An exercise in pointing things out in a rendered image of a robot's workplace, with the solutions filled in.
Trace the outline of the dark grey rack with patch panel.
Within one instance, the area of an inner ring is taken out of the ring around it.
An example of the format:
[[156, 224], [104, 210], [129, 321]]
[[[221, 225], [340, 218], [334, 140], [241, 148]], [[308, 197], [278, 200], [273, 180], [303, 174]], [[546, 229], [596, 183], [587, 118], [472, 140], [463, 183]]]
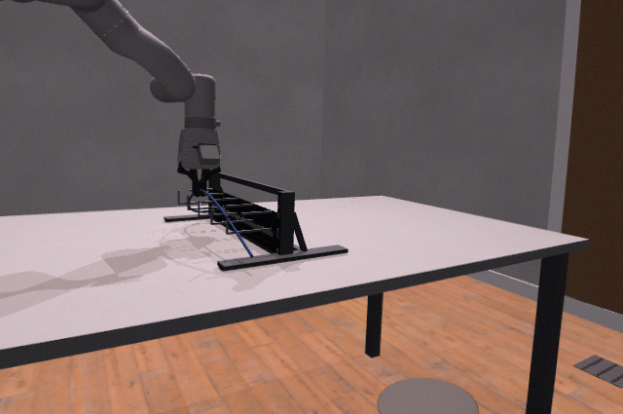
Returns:
[[[222, 186], [220, 186], [220, 178], [276, 194], [277, 212], [224, 193]], [[207, 190], [208, 194], [225, 211], [226, 218], [217, 205], [208, 197], [208, 202], [192, 202], [192, 204], [198, 204], [196, 208], [198, 214], [164, 216], [164, 221], [210, 219], [211, 225], [221, 224], [226, 227], [226, 235], [230, 235], [235, 234], [235, 231], [229, 224], [230, 218], [241, 237], [270, 253], [253, 256], [252, 258], [249, 256], [217, 261], [217, 266], [221, 271], [348, 253], [348, 248], [340, 245], [307, 248], [295, 212], [295, 192], [240, 177], [236, 178], [236, 176], [232, 175], [228, 176], [228, 174], [222, 172], [211, 175]], [[200, 204], [205, 203], [208, 203], [208, 207], [200, 207]], [[206, 211], [208, 213], [200, 214], [200, 209], [208, 209]], [[214, 223], [213, 220], [215, 221]], [[233, 232], [229, 232], [229, 230]], [[294, 245], [294, 231], [299, 246]]]

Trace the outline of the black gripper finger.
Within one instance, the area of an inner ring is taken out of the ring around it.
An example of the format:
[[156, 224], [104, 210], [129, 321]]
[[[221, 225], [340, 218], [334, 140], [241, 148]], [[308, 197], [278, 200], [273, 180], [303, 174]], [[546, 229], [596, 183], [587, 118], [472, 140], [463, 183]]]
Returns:
[[179, 163], [177, 172], [186, 174], [192, 180], [192, 193], [194, 196], [200, 196], [200, 182], [198, 179], [198, 171], [196, 169], [186, 170], [182, 168], [181, 162]]
[[[200, 180], [200, 189], [206, 191], [206, 181], [211, 177], [212, 174], [221, 172], [220, 167], [217, 169], [202, 169], [202, 177]], [[200, 191], [200, 196], [204, 197], [205, 193]]]

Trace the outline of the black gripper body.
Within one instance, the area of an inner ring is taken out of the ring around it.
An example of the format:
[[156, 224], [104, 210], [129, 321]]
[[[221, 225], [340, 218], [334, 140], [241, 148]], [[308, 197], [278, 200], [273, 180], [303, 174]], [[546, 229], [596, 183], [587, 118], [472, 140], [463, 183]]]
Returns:
[[[191, 139], [188, 139], [190, 136]], [[185, 128], [181, 130], [178, 146], [178, 166], [179, 157], [181, 157], [181, 165], [184, 169], [217, 169], [220, 167], [220, 161], [218, 166], [200, 165], [197, 148], [199, 143], [216, 144], [218, 153], [220, 156], [220, 144], [218, 132], [215, 129], [202, 129], [202, 128]]]

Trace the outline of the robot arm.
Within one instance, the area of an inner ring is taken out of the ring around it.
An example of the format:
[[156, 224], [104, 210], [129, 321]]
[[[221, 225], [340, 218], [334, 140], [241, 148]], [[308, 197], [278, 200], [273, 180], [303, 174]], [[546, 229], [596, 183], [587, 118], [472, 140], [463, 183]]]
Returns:
[[220, 127], [215, 118], [214, 78], [192, 74], [176, 53], [141, 27], [118, 0], [36, 1], [69, 6], [111, 51], [144, 67], [153, 76], [150, 91], [154, 98], [185, 102], [185, 128]]

